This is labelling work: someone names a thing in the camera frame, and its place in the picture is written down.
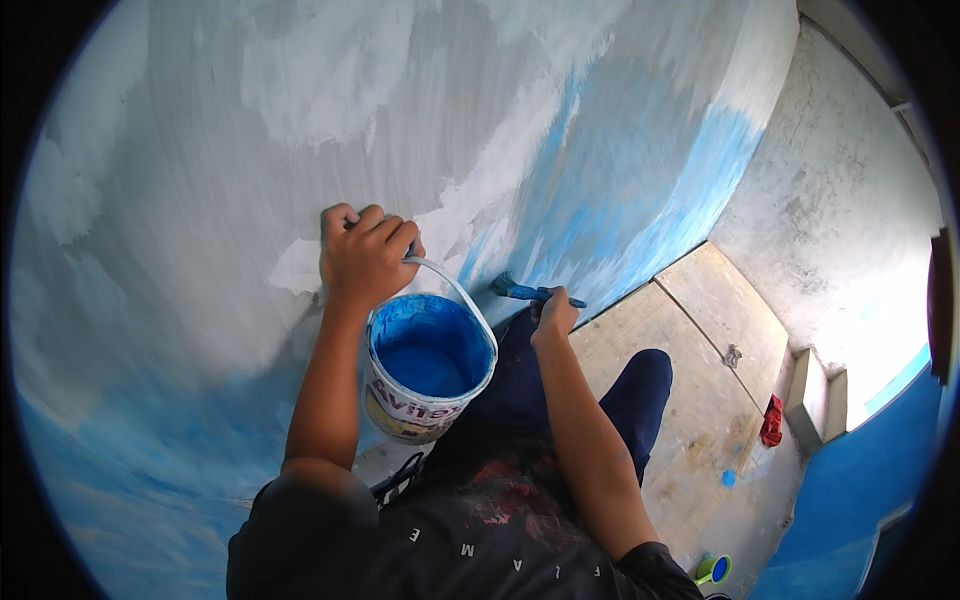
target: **paintbrush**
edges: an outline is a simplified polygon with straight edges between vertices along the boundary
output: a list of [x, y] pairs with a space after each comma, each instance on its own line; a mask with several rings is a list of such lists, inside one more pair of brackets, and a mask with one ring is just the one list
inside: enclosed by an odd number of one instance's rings
[[[517, 300], [537, 300], [540, 302], [546, 302], [550, 299], [550, 295], [546, 293], [545, 288], [535, 290], [532, 287], [520, 285], [514, 281], [513, 277], [510, 276], [509, 271], [504, 271], [500, 275], [496, 276], [496, 279], [494, 279], [493, 283], [490, 284], [490, 289], [493, 290], [493, 292], [498, 296], [516, 298]], [[576, 308], [587, 308], [587, 303], [583, 300], [571, 298], [569, 301], [570, 306], [575, 306]]]

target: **knee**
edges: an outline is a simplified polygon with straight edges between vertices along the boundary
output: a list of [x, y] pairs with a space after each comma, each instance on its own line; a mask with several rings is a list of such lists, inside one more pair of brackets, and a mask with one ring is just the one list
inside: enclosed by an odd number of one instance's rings
[[670, 364], [670, 355], [658, 348], [647, 348], [634, 354], [630, 359], [631, 368], [645, 371], [659, 372], [668, 380], [673, 380], [673, 366]]

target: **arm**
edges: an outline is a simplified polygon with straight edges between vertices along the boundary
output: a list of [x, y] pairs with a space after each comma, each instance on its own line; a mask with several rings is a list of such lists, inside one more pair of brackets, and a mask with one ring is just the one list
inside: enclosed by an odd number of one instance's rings
[[534, 309], [530, 338], [540, 364], [554, 444], [588, 531], [615, 562], [646, 541], [659, 541], [640, 497], [634, 462], [587, 385], [567, 336], [578, 311], [562, 287]]
[[416, 254], [425, 255], [417, 224], [396, 216], [383, 220], [377, 205], [360, 216], [338, 204], [326, 212], [324, 225], [321, 269], [329, 295], [280, 469], [303, 468], [307, 477], [325, 472], [317, 461], [350, 471], [359, 426], [357, 347], [367, 315], [413, 280], [418, 266], [401, 262], [410, 244], [416, 240]]

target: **blue paintbrush handle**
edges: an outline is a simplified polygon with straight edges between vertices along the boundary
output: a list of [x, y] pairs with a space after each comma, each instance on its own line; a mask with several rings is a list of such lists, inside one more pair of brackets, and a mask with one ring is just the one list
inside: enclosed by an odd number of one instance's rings
[[[550, 300], [550, 295], [541, 290], [535, 290], [532, 287], [527, 287], [525, 285], [515, 285], [507, 290], [508, 298], [516, 298], [518, 300], [536, 300], [538, 302], [546, 302]], [[587, 303], [583, 300], [577, 300], [575, 298], [568, 299], [570, 306], [576, 308], [587, 308]]]

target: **green cup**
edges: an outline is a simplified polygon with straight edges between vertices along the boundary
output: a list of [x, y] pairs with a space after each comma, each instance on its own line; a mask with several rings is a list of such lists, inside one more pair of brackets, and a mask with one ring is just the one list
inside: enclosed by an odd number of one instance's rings
[[731, 566], [733, 566], [733, 562], [730, 560], [730, 555], [727, 554], [715, 559], [706, 559], [697, 567], [697, 578], [693, 581], [698, 586], [706, 582], [719, 584], [727, 579]]

